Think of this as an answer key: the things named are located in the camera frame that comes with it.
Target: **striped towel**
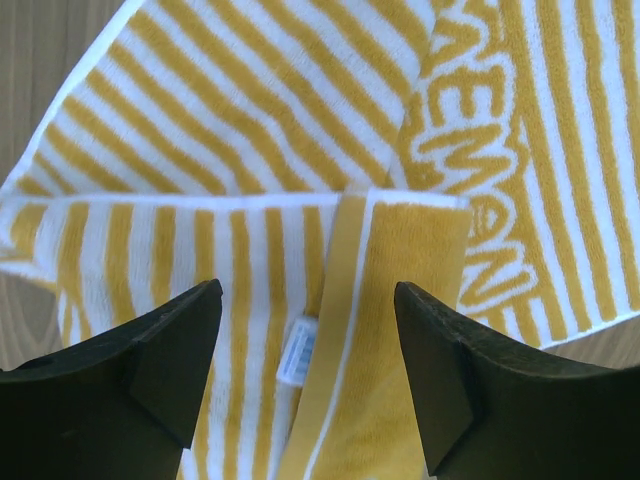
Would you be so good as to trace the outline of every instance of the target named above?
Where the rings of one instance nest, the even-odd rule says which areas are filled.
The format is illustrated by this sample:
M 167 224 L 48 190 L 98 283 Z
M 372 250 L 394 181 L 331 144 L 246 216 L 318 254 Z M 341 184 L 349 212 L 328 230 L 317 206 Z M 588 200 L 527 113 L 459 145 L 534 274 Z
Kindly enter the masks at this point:
M 639 43 L 632 0 L 127 0 L 0 190 L 0 268 L 67 345 L 221 279 L 185 478 L 411 478 L 390 303 L 361 329 L 388 281 L 537 347 L 640 311 Z M 410 233 L 371 237 L 378 204 Z M 275 380 L 301 314 L 302 391 Z

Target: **care label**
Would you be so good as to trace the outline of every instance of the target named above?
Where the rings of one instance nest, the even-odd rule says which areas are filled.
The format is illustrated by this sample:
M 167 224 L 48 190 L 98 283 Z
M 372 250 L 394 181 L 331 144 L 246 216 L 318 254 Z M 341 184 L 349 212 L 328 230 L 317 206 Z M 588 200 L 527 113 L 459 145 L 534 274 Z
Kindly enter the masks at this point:
M 295 320 L 278 367 L 276 378 L 280 382 L 296 387 L 304 385 L 317 333 L 318 322 L 315 319 L 299 317 Z

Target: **wood grain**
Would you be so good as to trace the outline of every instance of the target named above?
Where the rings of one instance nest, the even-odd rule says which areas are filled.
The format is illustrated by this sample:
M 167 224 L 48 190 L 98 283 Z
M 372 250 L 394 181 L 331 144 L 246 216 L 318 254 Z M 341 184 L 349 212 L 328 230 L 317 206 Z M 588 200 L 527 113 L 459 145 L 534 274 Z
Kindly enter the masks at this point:
M 24 150 L 47 106 L 122 0 L 0 0 L 0 178 Z M 0 368 L 59 348 L 51 294 L 0 276 Z M 550 351 L 625 367 L 640 363 L 636 320 Z

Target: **yellow and white striped towel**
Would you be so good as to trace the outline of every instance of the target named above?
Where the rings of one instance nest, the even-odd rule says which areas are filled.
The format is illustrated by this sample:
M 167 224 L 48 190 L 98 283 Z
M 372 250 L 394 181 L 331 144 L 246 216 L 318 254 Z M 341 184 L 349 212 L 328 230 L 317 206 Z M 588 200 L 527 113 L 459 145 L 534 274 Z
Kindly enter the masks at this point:
M 385 366 L 358 362 L 367 314 L 335 328 L 351 325 L 346 351 L 356 352 L 340 388 L 374 399 L 371 417 L 344 413 L 342 390 L 327 384 L 309 380 L 300 398 L 275 381 L 292 318 L 319 315 L 319 339 L 328 335 L 336 206 L 354 201 L 340 192 L 402 190 L 372 190 L 365 203 L 398 195 L 424 245 L 456 237 L 443 241 L 447 254 L 414 247 L 403 270 L 384 267 L 391 280 L 415 274 L 530 345 L 634 316 L 639 42 L 633 0 L 127 0 L 0 190 L 0 268 L 57 293 L 65 344 L 220 277 L 227 330 L 185 477 L 410 478 L 412 462 L 388 445 L 388 455 L 347 448 L 366 451 L 358 438 L 386 445 L 383 425 L 407 413 L 363 430 L 364 419 L 384 418 L 376 408 L 390 399 L 376 389 L 399 360 L 391 349 Z M 447 226 L 431 213 L 421 223 L 425 205 L 455 214 Z M 374 228 L 364 210 L 349 218 Z M 401 218 L 387 218 L 389 228 Z M 381 257 L 393 265 L 401 244 L 381 238 L 397 252 Z M 357 251 L 341 263 L 356 258 L 363 275 Z M 455 293 L 413 268 L 451 272 Z M 335 332 L 339 351 L 318 346 L 310 379 L 323 357 L 345 351 Z M 312 385 L 325 385 L 346 432 L 333 414 L 319 431 L 302 428 L 322 415 L 310 413 Z

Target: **towel label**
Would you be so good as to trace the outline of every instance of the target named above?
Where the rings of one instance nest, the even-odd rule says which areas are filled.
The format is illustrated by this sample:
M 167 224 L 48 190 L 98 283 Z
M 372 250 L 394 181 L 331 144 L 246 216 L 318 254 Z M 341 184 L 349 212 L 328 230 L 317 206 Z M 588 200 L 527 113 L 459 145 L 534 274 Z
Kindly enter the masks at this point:
M 315 319 L 310 317 L 296 319 L 278 367 L 277 379 L 280 382 L 296 387 L 304 385 L 317 333 L 318 322 Z

